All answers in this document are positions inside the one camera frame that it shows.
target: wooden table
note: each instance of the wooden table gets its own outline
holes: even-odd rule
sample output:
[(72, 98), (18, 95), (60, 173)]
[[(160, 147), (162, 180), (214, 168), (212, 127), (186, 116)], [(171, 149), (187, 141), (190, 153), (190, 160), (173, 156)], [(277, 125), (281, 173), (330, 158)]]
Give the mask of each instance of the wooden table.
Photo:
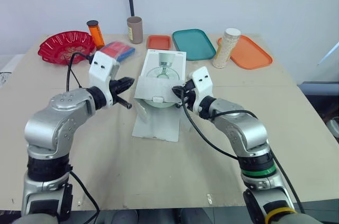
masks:
[[(221, 34), (210, 34), (211, 42)], [(258, 35), (249, 34), (272, 53)], [(21, 208), (27, 153), (24, 127), (30, 116), (49, 99), (65, 91), (66, 66), (42, 61), (37, 55), (41, 38), (22, 59), (0, 90), (0, 209)], [(125, 35), (107, 35), (105, 42)], [(121, 64), (117, 78), (137, 78), (146, 54), (145, 43), (132, 45), (139, 55)], [(268, 67), (244, 70), (233, 62), (215, 69), (209, 60), (187, 61), (186, 72), (207, 66), (215, 97), (239, 103), (265, 124), (269, 141), (302, 201), (339, 198), (339, 145), (320, 117), (275, 60)], [(89, 64), (73, 66), (83, 86)], [(71, 88), (77, 87), (71, 78)], [(122, 97), (132, 100), (136, 83)], [(70, 152), (70, 163), (101, 209), (179, 208), (244, 205), (245, 186), (236, 161), (209, 147), (194, 131), (180, 131), (179, 142), (131, 136), (134, 109), (115, 105), (100, 110), (80, 127)], [(210, 122), (194, 117), (215, 145), (233, 152), (228, 139)], [(73, 179), (74, 210), (93, 209)]]

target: cardboard tube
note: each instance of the cardboard tube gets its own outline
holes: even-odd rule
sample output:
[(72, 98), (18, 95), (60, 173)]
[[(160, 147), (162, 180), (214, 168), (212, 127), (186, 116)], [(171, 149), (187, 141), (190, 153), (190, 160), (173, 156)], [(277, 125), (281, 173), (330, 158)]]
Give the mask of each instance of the cardboard tube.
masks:
[(142, 19), (131, 16), (127, 19), (128, 37), (133, 44), (140, 44), (143, 40)]

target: orange plastic tray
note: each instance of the orange plastic tray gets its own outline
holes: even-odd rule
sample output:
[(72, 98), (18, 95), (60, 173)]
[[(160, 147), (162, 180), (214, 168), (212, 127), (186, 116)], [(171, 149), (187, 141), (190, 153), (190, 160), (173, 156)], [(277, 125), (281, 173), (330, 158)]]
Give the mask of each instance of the orange plastic tray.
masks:
[(169, 50), (171, 48), (172, 39), (167, 35), (151, 35), (147, 39), (148, 49)]
[(273, 58), (249, 37), (241, 35), (232, 50), (231, 59), (241, 68), (258, 69), (273, 63)]

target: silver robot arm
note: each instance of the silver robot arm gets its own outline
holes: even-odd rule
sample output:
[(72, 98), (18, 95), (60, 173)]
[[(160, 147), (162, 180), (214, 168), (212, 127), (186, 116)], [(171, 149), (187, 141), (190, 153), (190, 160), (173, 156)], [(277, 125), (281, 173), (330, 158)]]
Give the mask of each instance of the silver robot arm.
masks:
[(22, 218), (15, 223), (58, 223), (69, 218), (72, 167), (69, 152), (77, 128), (96, 110), (120, 103), (131, 104), (118, 94), (126, 91), (133, 78), (114, 80), (119, 63), (98, 51), (90, 68), (90, 88), (79, 88), (54, 96), (25, 127), (28, 142), (28, 170), (24, 176)]
[(243, 110), (242, 106), (214, 98), (212, 80), (205, 67), (191, 73), (189, 78), (185, 86), (175, 86), (173, 92), (179, 98), (183, 93), (185, 103), (181, 104), (212, 122), (229, 139), (248, 188), (243, 196), (253, 223), (320, 223), (295, 211), (282, 175), (275, 167), (263, 123), (251, 114), (234, 113)]

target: small white label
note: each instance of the small white label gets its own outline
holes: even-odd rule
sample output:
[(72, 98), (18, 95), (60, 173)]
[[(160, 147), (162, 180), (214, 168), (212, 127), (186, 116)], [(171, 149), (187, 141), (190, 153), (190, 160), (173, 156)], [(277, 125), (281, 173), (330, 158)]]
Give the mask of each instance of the small white label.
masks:
[(128, 27), (128, 37), (132, 41), (133, 40), (133, 33), (132, 33), (132, 28)]

